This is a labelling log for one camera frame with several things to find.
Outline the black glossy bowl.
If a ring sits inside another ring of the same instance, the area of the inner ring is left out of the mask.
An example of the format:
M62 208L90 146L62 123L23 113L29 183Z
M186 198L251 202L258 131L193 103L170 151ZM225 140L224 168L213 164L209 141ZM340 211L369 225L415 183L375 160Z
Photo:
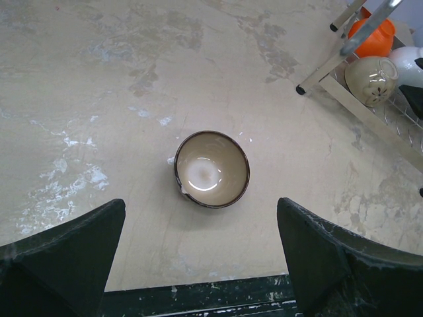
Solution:
M395 90L399 73L387 57L364 57L344 70L348 90L364 106L374 108L389 99Z

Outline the white bowl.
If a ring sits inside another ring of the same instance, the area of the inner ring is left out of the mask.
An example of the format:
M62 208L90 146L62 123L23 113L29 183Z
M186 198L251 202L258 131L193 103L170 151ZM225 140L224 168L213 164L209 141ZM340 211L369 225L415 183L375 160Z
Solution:
M397 86L408 85L422 88L422 48L405 46L393 50L389 59L399 73Z

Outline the beige bowl with dark rim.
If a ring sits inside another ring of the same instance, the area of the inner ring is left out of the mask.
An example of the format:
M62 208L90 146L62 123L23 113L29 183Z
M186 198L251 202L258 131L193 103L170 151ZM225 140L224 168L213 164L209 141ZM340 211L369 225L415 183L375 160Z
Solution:
M221 209L245 194L250 165L244 150L230 136L198 131L178 147L174 177L184 197L205 208Z

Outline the orange bowl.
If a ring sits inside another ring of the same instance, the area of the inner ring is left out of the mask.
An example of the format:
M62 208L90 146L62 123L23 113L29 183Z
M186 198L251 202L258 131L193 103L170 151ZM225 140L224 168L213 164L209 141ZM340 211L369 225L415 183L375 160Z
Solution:
M393 46L395 34L394 24L389 19L385 19L354 53L359 58L387 57Z

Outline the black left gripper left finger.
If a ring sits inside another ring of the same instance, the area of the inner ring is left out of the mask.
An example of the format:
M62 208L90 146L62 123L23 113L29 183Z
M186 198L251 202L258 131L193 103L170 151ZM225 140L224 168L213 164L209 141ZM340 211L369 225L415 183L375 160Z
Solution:
M97 316L126 218L123 199L1 247L2 316Z

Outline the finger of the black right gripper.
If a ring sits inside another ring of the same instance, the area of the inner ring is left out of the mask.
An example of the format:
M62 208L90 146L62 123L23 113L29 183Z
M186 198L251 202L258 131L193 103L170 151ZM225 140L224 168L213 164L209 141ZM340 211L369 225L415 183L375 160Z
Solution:
M418 119L423 118L423 88L409 85L401 85L399 90L404 94L412 111Z

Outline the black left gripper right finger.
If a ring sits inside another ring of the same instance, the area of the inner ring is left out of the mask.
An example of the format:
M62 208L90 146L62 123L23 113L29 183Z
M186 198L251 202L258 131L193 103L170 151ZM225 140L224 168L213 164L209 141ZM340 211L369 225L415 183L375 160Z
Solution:
M422 256L368 240L286 197L277 222L304 316L422 315Z

